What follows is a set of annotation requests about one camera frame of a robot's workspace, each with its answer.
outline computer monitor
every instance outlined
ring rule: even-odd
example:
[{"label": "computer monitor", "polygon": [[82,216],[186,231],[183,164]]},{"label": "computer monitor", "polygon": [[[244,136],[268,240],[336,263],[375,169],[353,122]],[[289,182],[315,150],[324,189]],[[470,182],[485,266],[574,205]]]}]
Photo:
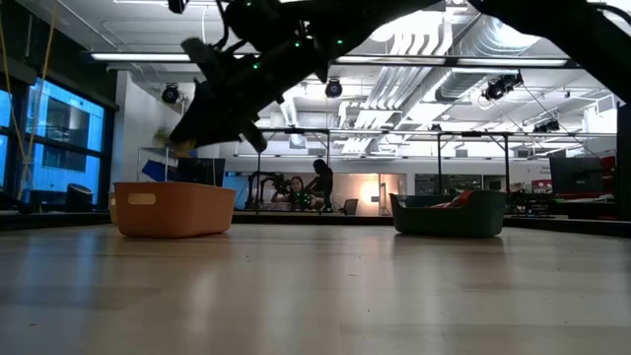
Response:
[{"label": "computer monitor", "polygon": [[221,187],[225,168],[225,159],[180,158],[177,160],[177,180]]},{"label": "computer monitor", "polygon": [[604,191],[600,158],[550,158],[554,193]]}]

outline monitor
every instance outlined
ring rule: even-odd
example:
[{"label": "monitor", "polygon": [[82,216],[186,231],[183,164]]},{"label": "monitor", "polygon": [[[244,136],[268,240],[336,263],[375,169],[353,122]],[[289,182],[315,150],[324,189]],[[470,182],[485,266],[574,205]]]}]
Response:
[{"label": "monitor", "polygon": [[604,191],[600,158],[550,158],[554,193]]}]

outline chair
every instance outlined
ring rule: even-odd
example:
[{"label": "chair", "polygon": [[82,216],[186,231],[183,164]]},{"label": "chair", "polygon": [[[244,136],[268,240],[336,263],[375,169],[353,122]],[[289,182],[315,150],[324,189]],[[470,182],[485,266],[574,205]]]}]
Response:
[{"label": "chair", "polygon": [[506,193],[473,191],[458,208],[403,207],[390,195],[394,227],[412,235],[493,237],[502,232]]},{"label": "chair", "polygon": [[339,211],[344,213],[344,215],[346,216],[355,216],[355,214],[357,213],[358,203],[359,203],[359,199],[357,198],[347,199],[344,202],[344,207],[342,207],[342,209],[340,209]]}]

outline blue window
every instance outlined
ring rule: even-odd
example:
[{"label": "blue window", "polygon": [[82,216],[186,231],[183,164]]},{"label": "blue window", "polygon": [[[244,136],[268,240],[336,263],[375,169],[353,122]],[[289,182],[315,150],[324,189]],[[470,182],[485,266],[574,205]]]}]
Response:
[{"label": "blue window", "polygon": [[97,203],[100,158],[34,144],[32,169],[34,188],[27,200],[63,204],[68,184],[78,183],[92,192],[93,203]]},{"label": "blue window", "polygon": [[27,132],[33,130],[38,112],[36,135],[100,152],[105,110],[48,82],[43,83],[41,100],[36,105],[41,84],[37,79],[29,90]]},{"label": "blue window", "polygon": [[[78,148],[103,150],[105,110],[58,86],[37,79],[29,90],[26,130]],[[65,203],[68,184],[88,188],[98,202],[101,159],[69,151],[55,144],[34,144],[31,171],[33,186],[25,184],[27,201]]]},{"label": "blue window", "polygon": [[0,189],[4,185],[4,169],[7,165],[7,136],[0,135]]},{"label": "blue window", "polygon": [[8,127],[11,119],[11,97],[7,92],[0,90],[0,126]]}]

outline spotlight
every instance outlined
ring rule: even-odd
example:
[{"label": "spotlight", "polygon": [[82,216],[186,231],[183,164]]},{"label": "spotlight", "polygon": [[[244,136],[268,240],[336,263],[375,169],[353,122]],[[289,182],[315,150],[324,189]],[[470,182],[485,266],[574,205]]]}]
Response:
[{"label": "spotlight", "polygon": [[342,96],[342,84],[338,79],[331,79],[326,84],[326,90],[324,91],[326,96],[330,99],[337,99]]},{"label": "spotlight", "polygon": [[556,132],[561,129],[559,121],[556,119],[550,119],[549,121],[540,124],[534,128],[532,133],[548,133]]},{"label": "spotlight", "polygon": [[162,101],[166,104],[175,104],[178,99],[177,84],[167,84],[167,88],[162,92]]},{"label": "spotlight", "polygon": [[490,81],[489,87],[482,92],[482,97],[488,101],[495,101],[504,98],[515,87],[524,83],[522,73],[516,75],[502,75],[496,81]]}]

